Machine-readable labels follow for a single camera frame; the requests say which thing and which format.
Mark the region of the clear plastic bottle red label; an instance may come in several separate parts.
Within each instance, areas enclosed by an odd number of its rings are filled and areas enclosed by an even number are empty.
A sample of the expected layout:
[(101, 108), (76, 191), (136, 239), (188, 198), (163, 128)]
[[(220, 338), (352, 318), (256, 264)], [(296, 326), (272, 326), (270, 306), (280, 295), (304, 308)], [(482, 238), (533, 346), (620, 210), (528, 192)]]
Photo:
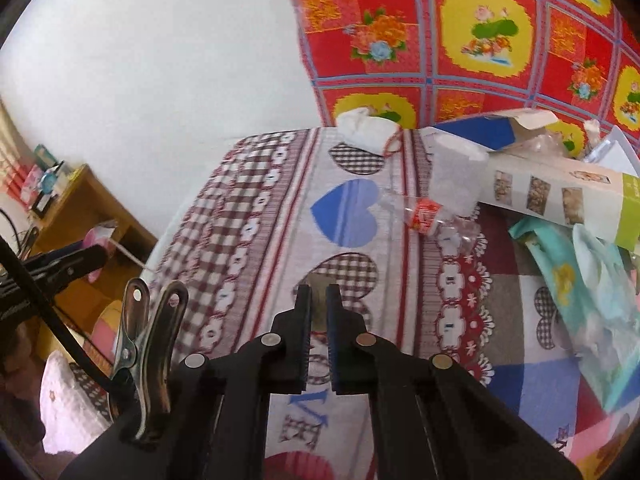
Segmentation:
[(402, 223), (431, 240), (454, 242), (462, 255), (469, 255), (480, 235), (480, 226), (472, 219), (453, 214), (427, 197), (414, 197), (383, 188), (380, 206)]

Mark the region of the white sock red trim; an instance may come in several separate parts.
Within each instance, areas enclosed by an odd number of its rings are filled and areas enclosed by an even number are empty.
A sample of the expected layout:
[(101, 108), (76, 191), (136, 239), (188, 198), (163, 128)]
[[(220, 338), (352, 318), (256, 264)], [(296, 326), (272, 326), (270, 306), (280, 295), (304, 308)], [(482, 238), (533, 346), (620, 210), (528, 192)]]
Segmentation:
[(335, 125), (347, 145), (372, 155), (388, 157), (401, 148), (400, 125), (383, 117), (372, 116), (367, 107), (338, 114)]

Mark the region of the blue white cardboard box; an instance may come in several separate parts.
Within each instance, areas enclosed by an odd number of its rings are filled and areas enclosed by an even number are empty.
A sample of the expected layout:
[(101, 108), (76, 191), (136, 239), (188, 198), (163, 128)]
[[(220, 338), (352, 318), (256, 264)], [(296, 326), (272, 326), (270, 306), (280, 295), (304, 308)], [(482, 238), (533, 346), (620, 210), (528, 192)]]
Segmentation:
[(444, 120), (434, 126), (421, 128), (419, 132), (446, 132), (488, 150), (500, 151), (514, 143), (533, 139), (558, 120), (551, 110), (512, 108)]

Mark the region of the wooden desk shelf unit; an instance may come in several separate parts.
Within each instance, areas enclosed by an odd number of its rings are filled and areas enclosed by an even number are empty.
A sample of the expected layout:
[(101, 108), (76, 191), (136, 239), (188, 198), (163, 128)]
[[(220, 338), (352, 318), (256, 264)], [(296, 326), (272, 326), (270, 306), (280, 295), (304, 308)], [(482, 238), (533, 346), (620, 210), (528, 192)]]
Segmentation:
[(95, 280), (81, 278), (55, 297), (62, 312), (84, 333), (91, 333), (104, 309), (122, 299), (130, 278), (141, 273), (140, 266), (117, 250), (145, 261), (157, 238), (122, 206), (94, 175), (89, 166), (80, 166), (67, 188), (39, 221), (35, 252), (50, 252), (69, 244), (87, 246), (95, 237), (111, 237), (111, 257)]

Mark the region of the blue alarm clock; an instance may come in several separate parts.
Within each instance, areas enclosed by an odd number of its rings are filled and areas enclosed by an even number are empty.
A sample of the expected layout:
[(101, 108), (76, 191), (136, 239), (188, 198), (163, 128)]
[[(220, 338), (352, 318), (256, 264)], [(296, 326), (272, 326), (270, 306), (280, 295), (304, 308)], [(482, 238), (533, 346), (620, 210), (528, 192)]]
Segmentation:
[(38, 188), (44, 195), (51, 195), (54, 191), (56, 181), (58, 180), (58, 170), (49, 168), (42, 174), (38, 182)]

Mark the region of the teal box on desk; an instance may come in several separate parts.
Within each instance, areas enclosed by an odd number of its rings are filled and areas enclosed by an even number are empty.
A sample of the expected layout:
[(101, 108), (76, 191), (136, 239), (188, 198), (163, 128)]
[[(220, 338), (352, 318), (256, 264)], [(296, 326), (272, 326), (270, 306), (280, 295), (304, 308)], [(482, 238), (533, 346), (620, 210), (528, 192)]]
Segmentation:
[(43, 144), (38, 144), (34, 148), (34, 157), (35, 163), (42, 171), (46, 171), (58, 164), (58, 160)]

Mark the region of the pink dotted pillow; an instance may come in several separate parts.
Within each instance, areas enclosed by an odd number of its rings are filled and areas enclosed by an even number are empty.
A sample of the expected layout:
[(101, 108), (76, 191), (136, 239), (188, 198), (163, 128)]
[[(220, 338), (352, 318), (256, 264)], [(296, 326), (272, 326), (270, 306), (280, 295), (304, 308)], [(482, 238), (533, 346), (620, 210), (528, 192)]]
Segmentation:
[(108, 428), (60, 350), (54, 350), (44, 366), (39, 408), (43, 451), (50, 455), (79, 455)]

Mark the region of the metal spring clamp right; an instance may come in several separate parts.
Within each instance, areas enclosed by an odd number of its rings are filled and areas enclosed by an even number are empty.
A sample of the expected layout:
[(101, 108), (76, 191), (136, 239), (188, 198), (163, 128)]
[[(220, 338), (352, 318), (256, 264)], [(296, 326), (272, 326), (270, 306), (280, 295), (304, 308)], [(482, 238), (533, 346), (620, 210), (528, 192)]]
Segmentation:
[(126, 285), (107, 404), (112, 419), (137, 410), (138, 428), (129, 433), (136, 443), (158, 440), (170, 414), (169, 367), (188, 301), (179, 281), (168, 283), (156, 300), (141, 278)]

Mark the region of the patterned bed sheet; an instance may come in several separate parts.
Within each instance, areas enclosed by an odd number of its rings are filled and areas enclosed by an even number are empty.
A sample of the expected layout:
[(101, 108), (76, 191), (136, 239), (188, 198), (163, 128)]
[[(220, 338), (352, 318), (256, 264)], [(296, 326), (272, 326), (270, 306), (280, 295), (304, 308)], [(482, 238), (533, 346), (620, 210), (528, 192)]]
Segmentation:
[(415, 131), (387, 158), (330, 129), (258, 134), (225, 148), (143, 273), (153, 292), (173, 280), (188, 288), (175, 359), (239, 349), (292, 306), (308, 274), (322, 274), (371, 332), (421, 358), (449, 354), (585, 478), (599, 478), (637, 427), (638, 382), (614, 412), (602, 410), (505, 211), (478, 207), (480, 235), (462, 252), (378, 206), (388, 188), (424, 192), (430, 172)]

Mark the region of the teal tissue pack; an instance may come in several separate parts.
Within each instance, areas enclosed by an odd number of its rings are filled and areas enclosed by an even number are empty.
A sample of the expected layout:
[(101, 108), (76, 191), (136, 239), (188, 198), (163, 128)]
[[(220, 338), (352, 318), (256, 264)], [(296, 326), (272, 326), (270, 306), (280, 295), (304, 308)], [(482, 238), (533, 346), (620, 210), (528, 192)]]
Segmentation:
[(601, 408), (612, 412), (639, 366), (639, 310), (620, 250), (577, 223), (527, 217), (510, 229), (533, 256)]

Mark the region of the long white green carton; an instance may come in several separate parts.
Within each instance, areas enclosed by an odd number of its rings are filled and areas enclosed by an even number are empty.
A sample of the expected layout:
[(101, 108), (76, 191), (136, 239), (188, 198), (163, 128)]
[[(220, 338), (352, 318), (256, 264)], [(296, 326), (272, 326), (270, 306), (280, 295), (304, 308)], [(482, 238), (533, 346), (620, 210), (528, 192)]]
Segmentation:
[(639, 179), (563, 157), (529, 157), (487, 148), (454, 134), (424, 128), (431, 156), (428, 196), (469, 217), (478, 203), (541, 218), (581, 224), (593, 236), (639, 251)]

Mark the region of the red floral blanket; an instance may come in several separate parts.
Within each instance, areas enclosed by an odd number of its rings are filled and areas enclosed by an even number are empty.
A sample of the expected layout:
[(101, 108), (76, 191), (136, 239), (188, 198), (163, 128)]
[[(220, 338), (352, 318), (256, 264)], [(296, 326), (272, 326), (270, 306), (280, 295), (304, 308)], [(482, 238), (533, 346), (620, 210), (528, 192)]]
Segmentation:
[(407, 129), (540, 107), (639, 141), (639, 36), (613, 0), (292, 0), (322, 122), (367, 107)]

